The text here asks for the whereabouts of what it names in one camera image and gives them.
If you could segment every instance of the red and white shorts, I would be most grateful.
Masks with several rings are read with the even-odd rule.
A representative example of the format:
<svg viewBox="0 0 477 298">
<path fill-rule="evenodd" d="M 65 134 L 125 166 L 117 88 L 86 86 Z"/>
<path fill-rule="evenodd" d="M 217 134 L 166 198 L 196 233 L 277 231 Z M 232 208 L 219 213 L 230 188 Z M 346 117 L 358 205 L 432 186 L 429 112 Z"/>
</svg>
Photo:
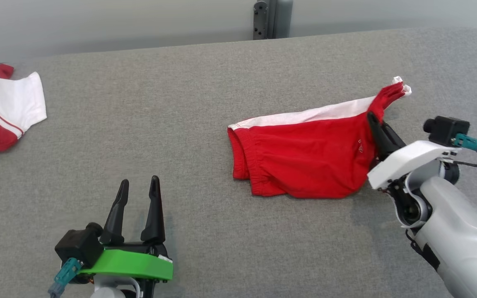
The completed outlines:
<svg viewBox="0 0 477 298">
<path fill-rule="evenodd" d="M 367 112 L 382 121 L 384 109 L 409 94 L 395 77 L 377 96 L 229 125 L 233 177 L 250 179 L 257 196 L 348 196 L 365 183 L 376 155 Z"/>
</svg>

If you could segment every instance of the gray upholstered surface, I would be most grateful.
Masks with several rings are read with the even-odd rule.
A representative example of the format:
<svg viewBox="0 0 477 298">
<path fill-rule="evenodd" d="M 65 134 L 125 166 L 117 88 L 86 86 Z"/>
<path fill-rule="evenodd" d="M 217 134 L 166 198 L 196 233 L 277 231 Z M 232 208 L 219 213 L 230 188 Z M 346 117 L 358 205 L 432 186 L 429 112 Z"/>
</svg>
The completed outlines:
<svg viewBox="0 0 477 298">
<path fill-rule="evenodd" d="M 41 298 L 71 228 L 104 223 L 130 180 L 136 240 L 161 178 L 174 281 L 156 297 L 446 297 L 409 248 L 390 200 L 252 197 L 233 181 L 226 126 L 372 96 L 400 75 L 413 95 L 386 120 L 407 142 L 436 115 L 477 137 L 477 30 L 412 29 L 86 53 L 14 63 L 37 71 L 48 119 L 0 154 L 0 297 Z M 461 160 L 477 162 L 475 153 Z M 477 170 L 458 184 L 477 203 Z M 92 287 L 64 294 L 87 298 Z"/>
</svg>

